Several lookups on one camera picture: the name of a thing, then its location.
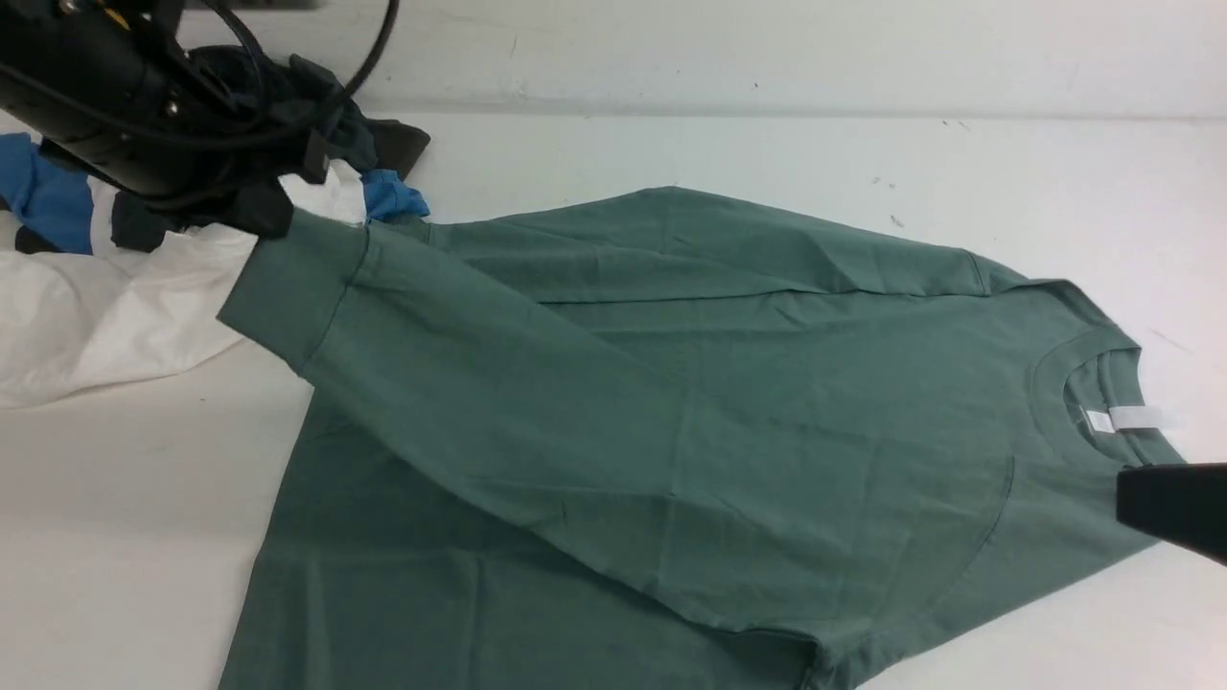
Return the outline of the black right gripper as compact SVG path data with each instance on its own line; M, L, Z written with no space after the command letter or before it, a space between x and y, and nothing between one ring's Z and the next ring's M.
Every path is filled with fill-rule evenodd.
M1137 467L1117 474L1117 521L1226 564L1226 464Z

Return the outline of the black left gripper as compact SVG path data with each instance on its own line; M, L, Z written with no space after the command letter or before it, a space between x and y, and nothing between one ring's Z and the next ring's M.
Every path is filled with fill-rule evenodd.
M314 126L245 133L243 119L240 106L168 39L38 43L43 153L150 206L193 207L198 226L283 239L294 205L280 178L323 183L325 142Z

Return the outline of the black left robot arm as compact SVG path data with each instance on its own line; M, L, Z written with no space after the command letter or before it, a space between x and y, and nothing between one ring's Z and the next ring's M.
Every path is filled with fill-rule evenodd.
M315 130L272 131L270 81L243 99L178 43L182 1L5 1L2 110L42 153L128 193L175 226L281 239L282 179L326 180Z

